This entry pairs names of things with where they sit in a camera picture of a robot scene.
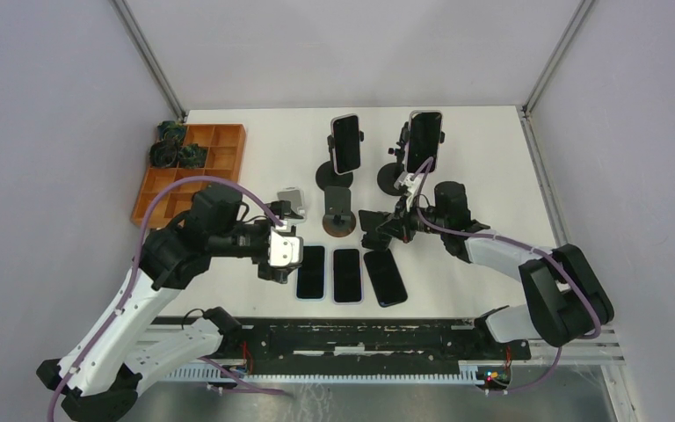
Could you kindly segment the black folding phone stand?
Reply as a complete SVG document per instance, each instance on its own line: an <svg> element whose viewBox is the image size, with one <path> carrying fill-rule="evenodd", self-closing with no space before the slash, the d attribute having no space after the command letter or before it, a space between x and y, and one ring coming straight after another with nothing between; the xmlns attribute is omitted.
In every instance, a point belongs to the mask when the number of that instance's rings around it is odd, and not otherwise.
<svg viewBox="0 0 675 422"><path fill-rule="evenodd" d="M387 232L380 229L385 222L393 219L394 215L389 212L378 212L361 209L359 211L359 223L364 232L361 238L361 246L371 251L385 251L393 239L398 239L395 232Z"/></svg>

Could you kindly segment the light blue cased phone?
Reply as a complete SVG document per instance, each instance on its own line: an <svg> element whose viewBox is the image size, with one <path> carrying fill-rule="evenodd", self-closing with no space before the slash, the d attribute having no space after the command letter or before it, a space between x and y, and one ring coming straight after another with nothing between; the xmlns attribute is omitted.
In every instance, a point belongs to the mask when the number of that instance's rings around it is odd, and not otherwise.
<svg viewBox="0 0 675 422"><path fill-rule="evenodd" d="M295 297L317 301L325 297L326 249L321 245L305 246L296 279Z"/></svg>

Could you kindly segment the brown round base stand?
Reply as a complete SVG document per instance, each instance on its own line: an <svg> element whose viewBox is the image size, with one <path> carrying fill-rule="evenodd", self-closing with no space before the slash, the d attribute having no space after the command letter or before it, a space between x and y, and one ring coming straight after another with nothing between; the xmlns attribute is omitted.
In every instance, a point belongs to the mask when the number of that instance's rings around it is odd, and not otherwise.
<svg viewBox="0 0 675 422"><path fill-rule="evenodd" d="M352 211L351 191L347 187L326 186L324 189L324 216L322 225L325 232L333 237L346 237L356 228L356 217Z"/></svg>

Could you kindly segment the lilac cased phone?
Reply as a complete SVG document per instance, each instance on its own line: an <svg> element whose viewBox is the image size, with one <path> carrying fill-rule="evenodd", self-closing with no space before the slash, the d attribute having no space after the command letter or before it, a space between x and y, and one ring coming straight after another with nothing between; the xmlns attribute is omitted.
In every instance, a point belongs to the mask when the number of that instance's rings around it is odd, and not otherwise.
<svg viewBox="0 0 675 422"><path fill-rule="evenodd" d="M361 256L358 249L333 251L332 276L335 303L359 303L363 300Z"/></svg>

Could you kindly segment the black phone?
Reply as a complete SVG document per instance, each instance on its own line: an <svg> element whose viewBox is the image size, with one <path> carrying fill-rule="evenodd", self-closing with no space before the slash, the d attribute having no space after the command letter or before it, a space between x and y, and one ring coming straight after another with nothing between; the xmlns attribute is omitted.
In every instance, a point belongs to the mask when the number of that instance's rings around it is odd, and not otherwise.
<svg viewBox="0 0 675 422"><path fill-rule="evenodd" d="M364 254L364 263L381 307L387 308L408 300L402 275L390 250L368 251Z"/></svg>

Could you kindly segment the silver white phone stand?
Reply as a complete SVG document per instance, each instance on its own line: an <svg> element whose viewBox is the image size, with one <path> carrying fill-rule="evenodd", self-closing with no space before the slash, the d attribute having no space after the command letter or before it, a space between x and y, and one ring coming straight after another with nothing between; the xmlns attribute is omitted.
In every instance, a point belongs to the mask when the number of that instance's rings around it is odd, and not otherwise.
<svg viewBox="0 0 675 422"><path fill-rule="evenodd" d="M287 187L277 192L278 200L289 203L289 211L284 213L284 217L291 224L300 224L307 220L307 209L302 189L298 187Z"/></svg>

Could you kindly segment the white cased phone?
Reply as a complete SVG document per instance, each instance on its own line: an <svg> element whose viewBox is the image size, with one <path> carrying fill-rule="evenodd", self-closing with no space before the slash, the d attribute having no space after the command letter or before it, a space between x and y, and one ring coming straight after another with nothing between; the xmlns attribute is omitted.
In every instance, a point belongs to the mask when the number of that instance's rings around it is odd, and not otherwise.
<svg viewBox="0 0 675 422"><path fill-rule="evenodd" d="M438 163L439 145L442 143L441 111L414 111L410 114L409 140L407 142L406 170L416 173L429 158L433 162L426 168L435 171Z"/></svg>
<svg viewBox="0 0 675 422"><path fill-rule="evenodd" d="M337 117L330 124L332 136L332 162L338 175L357 170L361 165L360 144L362 132L359 116L347 114Z"/></svg>

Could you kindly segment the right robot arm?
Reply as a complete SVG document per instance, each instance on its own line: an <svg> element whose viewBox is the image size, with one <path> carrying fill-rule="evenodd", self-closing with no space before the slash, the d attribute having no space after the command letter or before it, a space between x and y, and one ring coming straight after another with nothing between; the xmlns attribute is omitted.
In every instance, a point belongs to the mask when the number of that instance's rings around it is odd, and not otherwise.
<svg viewBox="0 0 675 422"><path fill-rule="evenodd" d="M370 250L386 250L396 239L409 243L420 232L440 237L452 257L484 266L519 282L525 303L491 310L475 320L475 352L494 359L508 343L540 339L561 347L578 338L596 338L615 312L583 251L574 244L554 249L524 244L473 218L466 187L445 181L434 202L422 207L405 194L391 212L359 211Z"/></svg>

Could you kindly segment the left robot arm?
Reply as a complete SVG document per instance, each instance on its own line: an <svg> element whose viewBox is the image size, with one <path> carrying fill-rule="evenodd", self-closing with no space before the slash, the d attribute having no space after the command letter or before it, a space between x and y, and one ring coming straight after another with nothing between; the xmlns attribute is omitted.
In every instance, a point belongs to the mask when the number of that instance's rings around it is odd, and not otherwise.
<svg viewBox="0 0 675 422"><path fill-rule="evenodd" d="M219 307L152 346L137 347L213 258L249 258L260 279L282 284L301 265L303 241L294 226L300 214L289 201L263 204L263 217L250 221L253 193L222 178L203 176L200 182L188 210L138 243L119 292L82 341L38 367L37 376L53 393L51 409L62 408L74 421L117 421L147 389L188 362L234 356L242 326Z"/></svg>

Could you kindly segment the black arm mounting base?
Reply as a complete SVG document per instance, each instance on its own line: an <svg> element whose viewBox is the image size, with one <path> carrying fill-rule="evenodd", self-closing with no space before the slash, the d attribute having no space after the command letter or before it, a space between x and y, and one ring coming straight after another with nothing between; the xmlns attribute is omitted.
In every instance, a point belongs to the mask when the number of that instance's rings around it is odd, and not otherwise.
<svg viewBox="0 0 675 422"><path fill-rule="evenodd" d="M499 344L469 319L242 317L211 355L252 358L255 375L456 375L462 362L529 360L525 340Z"/></svg>

